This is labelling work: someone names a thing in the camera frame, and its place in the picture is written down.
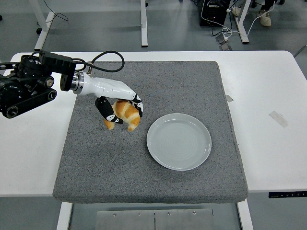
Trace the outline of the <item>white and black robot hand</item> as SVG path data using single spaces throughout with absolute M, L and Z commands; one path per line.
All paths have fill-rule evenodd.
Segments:
M 94 94 L 97 97 L 95 105 L 100 114 L 112 123 L 122 124 L 123 120 L 115 114 L 111 104 L 107 100 L 108 98 L 129 101 L 137 108 L 140 117 L 142 117 L 142 100 L 134 90 L 121 81 L 91 78 L 85 73 L 79 77 L 78 84 L 73 89 L 73 92 L 78 95 Z

